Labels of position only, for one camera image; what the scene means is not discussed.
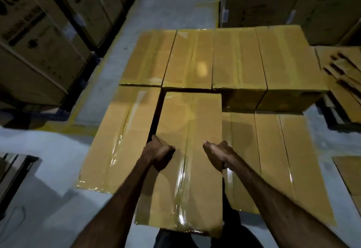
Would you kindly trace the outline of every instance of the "person's left hand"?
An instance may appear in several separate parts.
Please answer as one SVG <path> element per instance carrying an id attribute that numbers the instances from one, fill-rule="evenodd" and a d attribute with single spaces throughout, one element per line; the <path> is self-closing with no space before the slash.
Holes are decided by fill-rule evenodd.
<path id="1" fill-rule="evenodd" d="M 161 171 L 167 166 L 174 152 L 174 146 L 168 145 L 153 135 L 152 140 L 143 148 L 142 157 L 150 161 L 158 171 Z"/>

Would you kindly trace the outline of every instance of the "person's left arm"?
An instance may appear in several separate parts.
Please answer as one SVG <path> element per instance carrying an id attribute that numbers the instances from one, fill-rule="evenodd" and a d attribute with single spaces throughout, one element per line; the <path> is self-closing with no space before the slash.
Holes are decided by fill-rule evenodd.
<path id="1" fill-rule="evenodd" d="M 174 147 L 156 135 L 144 147 L 141 157 L 109 202 L 88 223 L 72 248 L 124 247 L 143 182 L 151 165 L 160 171 L 168 164 Z"/>

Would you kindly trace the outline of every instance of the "person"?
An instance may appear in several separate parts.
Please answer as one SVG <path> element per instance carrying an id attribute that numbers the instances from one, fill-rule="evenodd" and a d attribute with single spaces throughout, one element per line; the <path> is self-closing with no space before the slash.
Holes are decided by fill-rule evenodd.
<path id="1" fill-rule="evenodd" d="M 265 182 L 241 156 L 228 146 L 226 141 L 222 141 L 219 145 L 204 141 L 203 149 L 217 170 L 221 172 L 222 168 L 227 167 L 237 174 L 279 247 L 347 247 L 323 223 Z M 144 147 L 132 172 L 109 202 L 79 234 L 72 247 L 124 247 L 149 168 L 151 165 L 158 171 L 165 168 L 174 151 L 173 146 L 165 144 L 153 135 L 152 140 Z M 227 235 L 226 224 L 227 221 L 223 226 L 225 234 L 222 233 L 219 240 L 212 239 L 212 247 L 230 245 L 261 247 L 245 227 L 241 227 L 239 231 L 233 229 L 231 234 Z M 236 242 L 232 241 L 224 245 L 232 237 Z M 196 247 L 190 234 L 160 229 L 154 247 L 185 247 L 186 245 Z"/>

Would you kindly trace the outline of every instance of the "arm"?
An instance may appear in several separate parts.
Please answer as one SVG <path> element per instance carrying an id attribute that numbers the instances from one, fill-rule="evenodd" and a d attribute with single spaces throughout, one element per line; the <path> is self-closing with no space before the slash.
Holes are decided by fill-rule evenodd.
<path id="1" fill-rule="evenodd" d="M 255 202 L 279 247 L 347 247 L 331 230 L 274 189 L 237 155 L 226 141 L 205 141 L 203 148 L 216 168 L 234 171 Z"/>
<path id="2" fill-rule="evenodd" d="M 96 214 L 75 240 L 72 248 L 124 247 L 143 182 L 151 165 L 162 170 L 174 147 L 157 136 L 144 147 L 141 157 L 109 202 Z"/>

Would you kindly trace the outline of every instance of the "warehouse floor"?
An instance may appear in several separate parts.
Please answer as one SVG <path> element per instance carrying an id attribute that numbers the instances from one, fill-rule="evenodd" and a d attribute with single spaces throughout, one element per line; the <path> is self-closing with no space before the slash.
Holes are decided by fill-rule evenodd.
<path id="1" fill-rule="evenodd" d="M 0 246 L 69 247 L 83 227 L 111 197 L 74 189 L 93 137 L 80 135 L 99 126 L 127 60 L 143 30 L 214 28 L 218 0 L 136 0 L 113 45 L 74 109 L 72 134 L 0 128 L 0 151 L 40 157 L 0 222 Z M 306 113 L 319 163 L 337 221 L 331 229 L 350 247 L 361 243 L 361 218 L 333 164 L 333 155 L 361 155 L 361 134 L 329 131 L 315 106 Z M 242 222 L 264 247 L 277 247 L 264 222 L 241 214 Z M 126 247 L 152 247 L 157 228 L 132 224 Z M 210 239 L 195 236 L 199 247 Z"/>

